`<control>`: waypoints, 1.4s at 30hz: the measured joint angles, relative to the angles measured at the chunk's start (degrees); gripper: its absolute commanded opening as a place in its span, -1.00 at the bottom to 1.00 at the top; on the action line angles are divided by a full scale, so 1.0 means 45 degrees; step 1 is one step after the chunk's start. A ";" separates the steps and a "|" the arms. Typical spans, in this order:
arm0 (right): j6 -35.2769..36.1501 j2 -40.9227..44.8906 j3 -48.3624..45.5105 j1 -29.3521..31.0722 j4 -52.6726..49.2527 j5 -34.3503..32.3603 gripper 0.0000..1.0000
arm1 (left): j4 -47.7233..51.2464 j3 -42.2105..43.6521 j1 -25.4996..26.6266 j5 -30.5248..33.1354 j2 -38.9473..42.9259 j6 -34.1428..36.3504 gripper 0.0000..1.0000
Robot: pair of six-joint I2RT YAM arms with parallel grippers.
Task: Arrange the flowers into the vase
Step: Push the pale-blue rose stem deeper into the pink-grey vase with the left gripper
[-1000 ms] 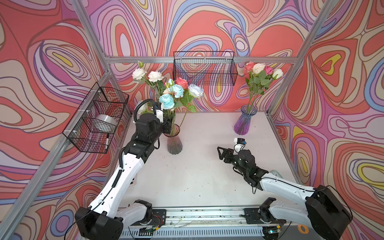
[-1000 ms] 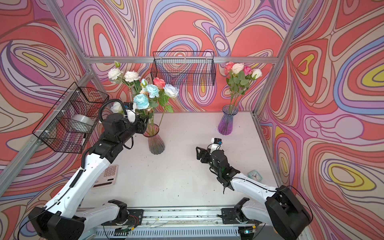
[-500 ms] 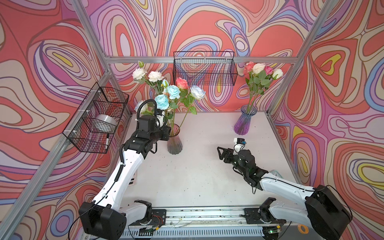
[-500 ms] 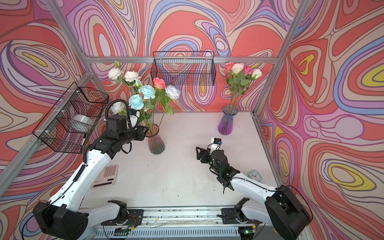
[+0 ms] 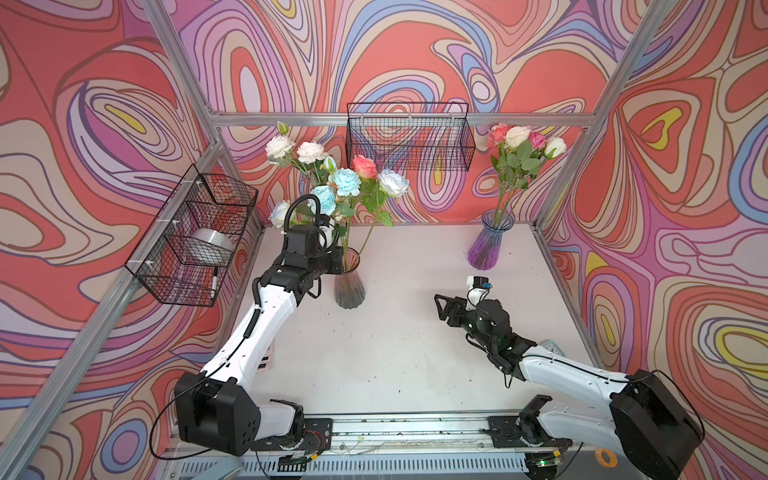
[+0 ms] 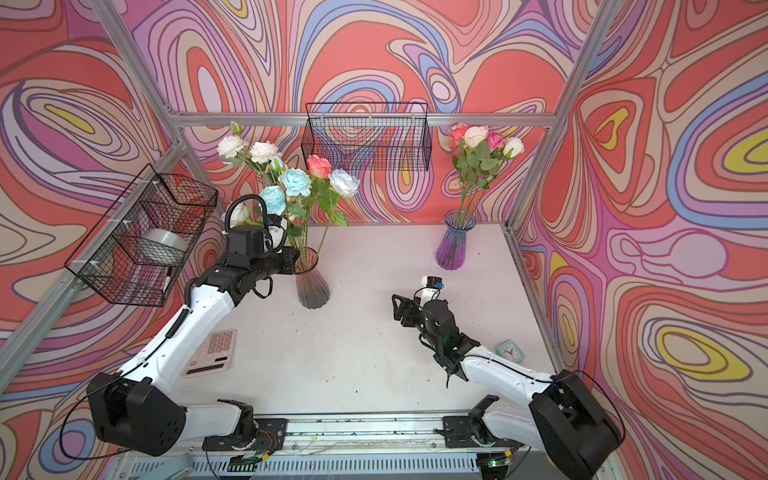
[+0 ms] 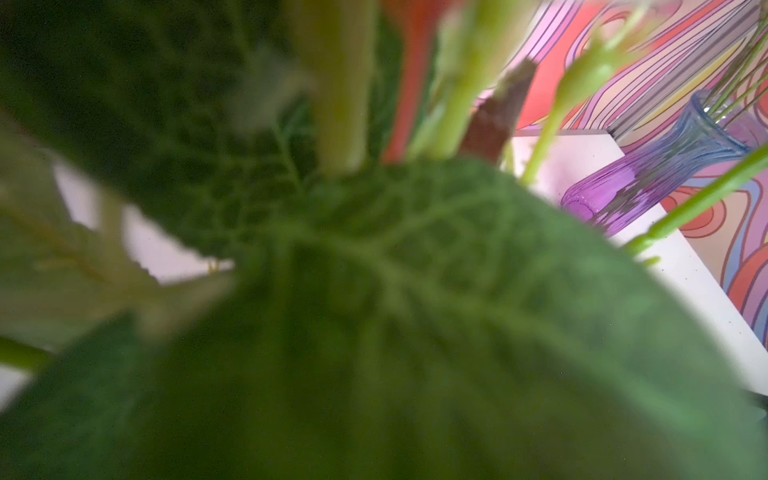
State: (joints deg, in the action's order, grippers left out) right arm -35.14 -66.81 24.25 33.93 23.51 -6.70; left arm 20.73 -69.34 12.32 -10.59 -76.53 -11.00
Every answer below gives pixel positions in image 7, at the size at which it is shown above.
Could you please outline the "white blue flower sprig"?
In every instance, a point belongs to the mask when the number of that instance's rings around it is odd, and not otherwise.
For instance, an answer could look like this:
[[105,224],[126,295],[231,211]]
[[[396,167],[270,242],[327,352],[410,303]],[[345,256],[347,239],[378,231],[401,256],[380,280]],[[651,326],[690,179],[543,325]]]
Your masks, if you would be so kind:
[[763,479],[727,357],[633,256],[458,153],[521,1],[375,1],[321,174],[284,1],[1,5],[1,309],[93,323],[5,479]]

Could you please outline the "cream white rose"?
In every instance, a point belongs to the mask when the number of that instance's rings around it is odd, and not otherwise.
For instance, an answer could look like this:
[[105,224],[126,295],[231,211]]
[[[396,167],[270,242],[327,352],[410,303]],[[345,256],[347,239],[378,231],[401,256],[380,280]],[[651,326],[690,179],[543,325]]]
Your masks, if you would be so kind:
[[762,90],[739,112],[731,112],[767,81],[767,2],[760,2],[757,26],[745,43],[744,48],[735,56],[723,75],[701,102],[707,116],[715,123],[721,123],[722,129],[733,123],[747,108],[758,103],[766,94]]

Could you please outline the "peach carnation flower sprig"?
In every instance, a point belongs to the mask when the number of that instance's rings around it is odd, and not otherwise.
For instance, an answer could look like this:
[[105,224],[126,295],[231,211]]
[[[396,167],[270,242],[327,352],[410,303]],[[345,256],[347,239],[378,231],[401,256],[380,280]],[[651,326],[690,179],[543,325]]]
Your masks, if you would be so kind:
[[293,48],[310,78],[316,154],[325,177],[353,174],[367,149],[375,1],[284,1]]

